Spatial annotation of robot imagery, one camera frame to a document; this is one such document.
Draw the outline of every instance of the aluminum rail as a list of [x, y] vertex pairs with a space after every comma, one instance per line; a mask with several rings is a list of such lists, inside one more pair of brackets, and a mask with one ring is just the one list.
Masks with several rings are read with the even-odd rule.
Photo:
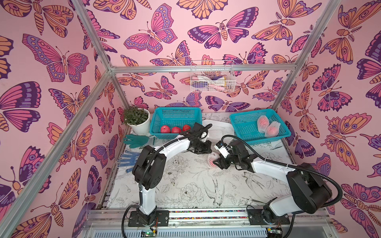
[[24, 216], [30, 205], [34, 201], [37, 193], [45, 183], [49, 174], [53, 171], [54, 167], [65, 148], [75, 136], [83, 120], [86, 118], [91, 107], [94, 105], [102, 89], [104, 89], [106, 83], [111, 77], [111, 72], [105, 72], [96, 86], [90, 91], [89, 97], [86, 98], [83, 105], [79, 108], [78, 112], [74, 115], [74, 118], [65, 128], [64, 132], [60, 135], [57, 142], [49, 150], [45, 159], [38, 167], [36, 173], [29, 180], [28, 184], [22, 190], [22, 193], [16, 198], [9, 211], [6, 213], [2, 222], [0, 223], [0, 237], [10, 237], [14, 232], [16, 226], [21, 222], [21, 218]]
[[280, 89], [277, 98], [275, 99], [272, 109], [276, 110], [280, 102], [283, 100], [284, 96], [286, 95], [288, 89], [290, 88], [291, 84], [295, 81], [295, 78], [298, 76], [298, 73], [300, 69], [303, 67], [304, 62], [306, 61], [308, 55], [314, 48], [317, 40], [319, 39], [320, 35], [323, 33], [325, 27], [327, 26], [329, 20], [333, 16], [333, 14], [336, 12], [337, 7], [339, 6], [341, 0], [330, 0], [328, 4], [325, 6], [325, 9], [323, 10], [322, 15], [319, 17], [319, 19], [316, 22], [316, 25], [308, 37], [308, 40], [306, 44], [304, 45], [301, 53], [298, 56], [298, 59], [296, 60], [296, 68], [293, 70], [285, 80], [282, 88]]

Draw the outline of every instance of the plastic basket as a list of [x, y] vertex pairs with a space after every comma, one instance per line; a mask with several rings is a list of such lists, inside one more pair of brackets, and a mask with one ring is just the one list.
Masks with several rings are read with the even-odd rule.
[[[258, 131], [257, 120], [262, 115], [265, 115], [269, 119], [270, 124], [273, 121], [280, 123], [279, 134], [277, 137], [266, 138], [264, 133]], [[272, 109], [231, 114], [230, 120], [237, 136], [246, 141], [249, 145], [269, 143], [291, 135], [286, 124]]]
[[160, 133], [161, 127], [167, 125], [182, 129], [184, 125], [193, 127], [194, 123], [201, 124], [201, 121], [201, 109], [198, 107], [158, 107], [152, 116], [149, 133], [158, 139], [174, 139], [178, 133]]

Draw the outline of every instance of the wire basket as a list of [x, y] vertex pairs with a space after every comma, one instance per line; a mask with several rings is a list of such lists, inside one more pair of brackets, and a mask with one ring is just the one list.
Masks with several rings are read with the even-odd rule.
[[[193, 62], [201, 62], [202, 68]], [[207, 65], [205, 62], [211, 61], [192, 61], [190, 67], [190, 91], [233, 92], [237, 80], [232, 65]]]

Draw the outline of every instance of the black mounting plate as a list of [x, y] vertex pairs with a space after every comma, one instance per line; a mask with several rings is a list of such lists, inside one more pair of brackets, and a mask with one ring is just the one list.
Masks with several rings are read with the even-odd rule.
[[[156, 217], [158, 218], [158, 227], [167, 227], [169, 221], [169, 211], [159, 210], [156, 211]], [[138, 212], [132, 211], [130, 214], [130, 219], [128, 220], [128, 227], [143, 227], [144, 225], [138, 221]]]
[[[250, 221], [250, 225], [268, 225], [261, 216], [262, 209], [248, 209], [247, 216]], [[279, 218], [282, 225], [289, 225], [290, 220], [286, 215]]]

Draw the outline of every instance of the butterfly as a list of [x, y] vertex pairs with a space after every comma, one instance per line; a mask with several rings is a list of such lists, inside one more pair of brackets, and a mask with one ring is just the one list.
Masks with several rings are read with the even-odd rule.
[[[127, 67], [137, 67], [139, 66], [136, 61], [133, 59], [130, 59], [127, 56], [121, 55], [120, 56], [123, 60], [124, 65]], [[151, 76], [154, 75], [155, 73], [126, 73], [123, 74], [123, 76], [126, 77], [120, 77], [118, 78], [118, 81], [121, 85], [130, 85], [131, 87], [138, 87], [142, 90], [142, 92], [145, 91], [144, 85], [139, 82], [137, 79], [142, 80], [143, 78], [141, 76]]]
[[332, 222], [333, 226], [335, 227], [335, 229], [338, 233], [345, 233], [348, 231], [348, 229], [345, 226], [343, 226], [340, 222], [338, 222], [337, 220], [331, 218], [331, 222]]
[[336, 156], [339, 157], [346, 166], [349, 166], [351, 169], [359, 170], [356, 157], [345, 141], [347, 141], [346, 138], [353, 137], [347, 136], [348, 134], [354, 133], [364, 127], [372, 116], [366, 113], [356, 113], [354, 115], [350, 114], [342, 119], [335, 117], [329, 120], [327, 116], [325, 118], [328, 120], [328, 130], [331, 134], [327, 136], [325, 143], [320, 145], [326, 145], [331, 152], [334, 151]]
[[134, 104], [132, 104], [131, 101], [130, 101], [130, 103], [131, 103], [131, 105], [132, 105], [133, 107], [138, 107], [138, 108], [148, 109], [148, 104], [146, 104], [146, 103], [143, 102], [143, 98], [142, 98], [141, 96], [135, 98], [135, 100], [134, 100]]
[[[66, 37], [67, 26], [69, 22], [73, 19], [73, 11], [65, 6], [60, 5], [49, 5], [41, 7], [41, 1], [33, 2], [33, 9], [36, 11], [34, 13], [34, 20], [36, 23], [37, 30], [40, 35], [44, 30], [44, 15], [46, 21], [50, 28], [60, 37]], [[10, 14], [17, 17], [26, 17], [32, 10], [32, 1], [30, 0], [12, 0], [12, 1], [0, 1], [0, 5]]]
[[284, 83], [282, 78], [283, 77], [275, 79], [274, 83], [272, 84], [272, 89], [267, 88], [268, 92], [254, 94], [253, 99], [258, 98], [258, 100], [263, 100], [265, 102], [274, 101], [275, 96], [278, 95], [279, 90]]
[[212, 11], [223, 10], [228, 0], [179, 0], [176, 4], [186, 10], [192, 9], [192, 15], [200, 20], [209, 19]]
[[163, 50], [160, 42], [172, 43], [177, 36], [170, 28], [173, 23], [171, 17], [171, 7], [163, 3], [154, 12], [151, 20], [151, 29], [147, 33], [138, 33], [127, 38], [124, 46], [127, 49], [136, 49], [138, 51], [148, 50], [156, 55]]
[[352, 219], [364, 228], [369, 237], [378, 238], [377, 230], [365, 211], [376, 224], [379, 224], [379, 220], [373, 212], [379, 212], [381, 207], [373, 204], [365, 205], [364, 203], [375, 203], [381, 200], [381, 188], [378, 186], [368, 188], [358, 183], [353, 184], [353, 188], [349, 184], [342, 184], [341, 188], [346, 193], [344, 193], [345, 198], [342, 198], [340, 202], [346, 209], [351, 210]]
[[[142, 6], [152, 9], [147, 0], [136, 0]], [[95, 0], [93, 6], [101, 11], [108, 11], [113, 13], [120, 13], [120, 17], [126, 20], [132, 20], [136, 16], [136, 6], [134, 0], [120, 0], [120, 1], [110, 1], [110, 0]]]
[[167, 100], [170, 100], [172, 96], [172, 94], [177, 94], [177, 91], [174, 90], [174, 85], [171, 84], [169, 81], [168, 81], [168, 78], [165, 77], [165, 76], [162, 76], [162, 79], [161, 79], [161, 85], [163, 88], [160, 87], [160, 84], [156, 83], [156, 86], [157, 88], [152, 88], [150, 87], [150, 89], [152, 90], [157, 90], [157, 91], [151, 91], [151, 92], [147, 92], [147, 93], [144, 93], [144, 95], [146, 96], [149, 96], [149, 97], [155, 97], [155, 98], [163, 98], [164, 99], [167, 99]]
[[102, 177], [99, 177], [98, 169], [92, 165], [89, 171], [89, 176], [87, 177], [87, 196], [85, 194], [85, 205], [82, 207], [79, 212], [78, 218], [75, 221], [72, 238], [76, 238], [79, 236], [83, 229], [83, 225], [87, 220], [87, 214], [89, 214], [90, 210], [93, 210], [96, 207], [96, 204], [92, 201], [95, 200], [95, 195], [101, 191], [101, 183]]
[[168, 56], [171, 59], [164, 59], [164, 58], [158, 58], [158, 59], [152, 59], [150, 60], [151, 63], [155, 64], [156, 66], [180, 66], [180, 65], [192, 65], [192, 59], [189, 57], [191, 52], [188, 49], [188, 45], [185, 40], [183, 40], [179, 46], [176, 49], [176, 53], [171, 54], [172, 56]]
[[342, 38], [336, 38], [329, 41], [320, 50], [320, 54], [325, 50], [329, 50], [331, 54], [336, 53], [336, 58], [343, 63], [351, 64], [353, 62], [353, 53], [351, 45], [347, 40], [346, 36], [352, 42], [355, 40], [351, 33], [354, 33], [362, 28], [362, 26], [357, 27], [367, 19], [371, 18], [381, 9], [381, 1], [372, 1], [365, 3], [358, 11], [357, 8], [352, 8], [348, 12], [343, 12], [343, 5], [340, 6], [338, 12], [339, 23], [347, 28], [352, 29], [349, 32], [346, 29], [340, 29], [336, 33]]
[[292, 97], [290, 97], [290, 96], [295, 91], [296, 86], [297, 86], [296, 82], [290, 86], [290, 88], [288, 89], [286, 95], [284, 96], [284, 99], [280, 103], [280, 106], [283, 109], [285, 109], [286, 112], [289, 113], [289, 115], [291, 115], [291, 113], [292, 113], [292, 106], [291, 106], [291, 102], [290, 102]]
[[250, 28], [257, 18], [257, 15], [257, 7], [247, 8], [233, 16], [226, 25], [223, 23], [226, 20], [223, 20], [222, 22], [216, 22], [216, 24], [219, 23], [219, 27], [210, 25], [197, 26], [190, 29], [188, 35], [190, 38], [201, 44], [207, 40], [204, 44], [206, 49], [212, 47], [220, 48], [221, 37], [226, 41], [227, 35], [229, 35], [230, 39], [234, 43], [237, 43], [242, 37], [248, 36], [249, 31], [239, 27]]
[[64, 216], [62, 212], [59, 210], [62, 209], [70, 209], [74, 207], [79, 200], [80, 191], [78, 190], [79, 180], [81, 178], [81, 169], [78, 168], [70, 177], [67, 182], [62, 195], [56, 204], [56, 200], [50, 206], [39, 206], [51, 208], [50, 212], [44, 213], [37, 217], [33, 217], [21, 224], [19, 224], [15, 231], [12, 234], [12, 238], [16, 237], [47, 237], [51, 227], [51, 220], [54, 216], [54, 220], [57, 225], [60, 227], [64, 226]]
[[122, 128], [120, 127], [120, 125], [118, 125], [118, 132], [119, 132], [119, 141], [122, 141], [123, 139], [123, 136], [124, 136], [124, 132], [126, 130], [122, 130]]
[[299, 139], [300, 136], [294, 131], [294, 128], [288, 121], [285, 121], [285, 124], [291, 132], [291, 135], [285, 139], [288, 146], [292, 145], [295, 147], [295, 155], [299, 155], [301, 159], [303, 159], [304, 156], [313, 156], [316, 153], [315, 148], [308, 141]]
[[245, 81], [246, 81], [246, 78], [245, 78], [245, 81], [243, 83], [240, 83], [239, 86], [235, 86], [234, 88], [234, 91], [231, 92], [231, 93], [228, 93], [227, 96], [228, 97], [235, 97], [237, 96], [240, 92], [241, 92], [241, 88], [242, 88], [242, 91], [246, 94], [246, 95], [249, 95], [249, 89], [248, 88], [252, 88], [252, 89], [260, 89], [261, 87], [263, 87], [264, 85], [264, 79], [265, 77], [267, 76], [267, 74], [269, 73], [268, 70], [262, 70], [261, 72], [257, 73], [256, 75], [254, 75], [246, 84], [245, 84]]
[[31, 123], [38, 121], [41, 116], [37, 111], [20, 108], [37, 108], [40, 106], [40, 98], [41, 88], [37, 82], [24, 82], [8, 89], [0, 97], [0, 109], [13, 110], [0, 113], [0, 129], [9, 131], [8, 120], [20, 131], [27, 132]]
[[58, 54], [51, 45], [28, 34], [23, 35], [22, 43], [33, 52], [38, 62], [48, 65], [46, 69], [52, 82], [63, 82], [65, 75], [69, 74], [72, 83], [81, 84], [81, 73], [86, 72], [86, 66], [89, 64], [86, 55], [74, 53], [66, 58], [66, 54]]
[[346, 93], [332, 91], [341, 88], [333, 88], [335, 84], [339, 82], [338, 80], [333, 84], [339, 75], [340, 66], [340, 64], [334, 64], [331, 68], [324, 69], [323, 75], [318, 77], [312, 86], [314, 91], [324, 90], [319, 96], [325, 96], [317, 103], [317, 107], [320, 111], [326, 112], [332, 108], [338, 112], [344, 105], [348, 106], [352, 100], [352, 97]]
[[225, 110], [226, 112], [236, 112], [237, 110], [241, 111], [250, 106], [247, 102], [224, 101], [221, 98], [214, 96], [206, 96], [205, 100], [207, 104], [210, 105], [208, 108], [213, 109], [215, 112], [220, 109]]
[[285, 26], [295, 25], [295, 22], [291, 19], [287, 18], [300, 18], [303, 16], [307, 16], [308, 14], [313, 13], [316, 9], [321, 6], [321, 3], [316, 4], [315, 6], [308, 8], [303, 1], [299, 1], [296, 3], [296, 0], [278, 0], [278, 6], [280, 12], [285, 17], [282, 19], [282, 16], [276, 12], [275, 15], [277, 20], [270, 22], [270, 25], [274, 25], [277, 23], [281, 23], [279, 25], [270, 26], [266, 29], [263, 29], [254, 35], [252, 35], [253, 39], [257, 40], [271, 40], [275, 38], [275, 40], [287, 40], [287, 45], [291, 45], [292, 42], [292, 33]]
[[317, 65], [309, 65], [312, 64], [312, 62], [308, 62], [308, 59], [304, 62], [302, 69], [300, 70], [299, 76], [303, 74], [302, 76], [302, 82], [306, 81], [309, 75], [313, 75], [319, 70], [319, 66]]
[[298, 55], [294, 55], [293, 57], [290, 57], [288, 55], [286, 55], [286, 58], [284, 58], [283, 56], [281, 56], [280, 54], [275, 54], [272, 56], [272, 61], [274, 64], [294, 64], [296, 62], [296, 60], [298, 59]]
[[[23, 186], [29, 182], [29, 179], [36, 172], [39, 165], [44, 160], [45, 156], [40, 154], [40, 149], [36, 149], [36, 147], [29, 146], [29, 148], [25, 151], [19, 169], [19, 180], [16, 180], [16, 176], [14, 174], [13, 166], [11, 166], [11, 170], [13, 171], [13, 180], [7, 180], [2, 176], [0, 179], [4, 181], [11, 182], [12, 187], [17, 194], [20, 194], [23, 190]], [[46, 179], [44, 185], [40, 189], [39, 193], [43, 193], [46, 189], [49, 188], [49, 184], [51, 176]], [[8, 209], [11, 207], [13, 202], [15, 201], [16, 196], [12, 191], [10, 186], [0, 184], [0, 220], [2, 220], [3, 216], [6, 214]]]
[[191, 92], [187, 98], [182, 102], [174, 102], [166, 105], [166, 107], [201, 107], [202, 104], [199, 102], [199, 100], [202, 99], [201, 92], [199, 90], [196, 90], [194, 92]]
[[[13, 40], [0, 36], [0, 48], [0, 57], [9, 55], [13, 49]], [[6, 58], [0, 58], [0, 79], [8, 78], [8, 73], [11, 72], [10, 66]]]
[[103, 113], [101, 110], [99, 110], [97, 107], [94, 108], [95, 114], [98, 117], [98, 125], [101, 127], [102, 133], [106, 133], [106, 131], [109, 131], [111, 133], [112, 125], [114, 125], [114, 116], [115, 116], [115, 109], [111, 111], [110, 109], [106, 111], [103, 108]]
[[[267, 51], [263, 48], [264, 45], [261, 43], [256, 43], [250, 50], [249, 54], [246, 53], [245, 57], [242, 57], [241, 54], [238, 54], [242, 60], [231, 54], [224, 54], [222, 60], [224, 60], [224, 64], [264, 64], [264, 57], [266, 56]], [[234, 71], [235, 76], [241, 75], [242, 71]]]
[[[375, 59], [378, 62], [381, 62], [381, 32], [377, 33], [373, 40], [370, 42], [367, 50], [365, 51], [365, 55], [368, 57], [371, 57]], [[365, 79], [369, 77], [373, 77], [373, 79], [370, 80], [370, 84], [379, 83], [381, 82], [381, 65], [373, 60], [370, 59], [360, 59], [357, 62], [357, 68], [359, 70], [359, 75], [357, 76], [357, 79]], [[381, 108], [381, 83], [373, 87], [371, 90], [369, 90], [366, 94], [366, 97], [371, 98], [375, 101], [375, 106], [378, 108]]]
[[59, 108], [64, 109], [64, 115], [67, 119], [66, 125], [70, 123], [70, 121], [73, 119], [75, 113], [79, 110], [79, 108], [83, 105], [86, 98], [90, 94], [90, 86], [85, 86], [82, 88], [82, 90], [79, 92], [78, 97], [77, 94], [75, 96], [71, 94], [73, 97], [70, 97], [68, 94], [54, 88], [49, 89], [50, 95], [54, 98], [56, 101], [56, 104]]
[[117, 147], [118, 135], [115, 134], [109, 141], [109, 145], [106, 147], [97, 145], [91, 149], [91, 157], [94, 157], [95, 161], [101, 161], [101, 166], [104, 168], [107, 165], [107, 161], [115, 158], [115, 148]]
[[[62, 130], [58, 125], [50, 122], [49, 127], [47, 128], [49, 134], [48, 137], [50, 139], [50, 143], [54, 145], [62, 132]], [[66, 149], [64, 150], [64, 153], [59, 158], [59, 166], [56, 169], [56, 172], [59, 171], [59, 168], [61, 165], [65, 165], [66, 163], [70, 162], [70, 160], [74, 157], [76, 160], [83, 160], [84, 163], [86, 163], [85, 156], [87, 154], [87, 146], [90, 143], [91, 136], [93, 135], [93, 126], [89, 125], [78, 136], [75, 136], [74, 139], [72, 139], [71, 142], [67, 145]]]

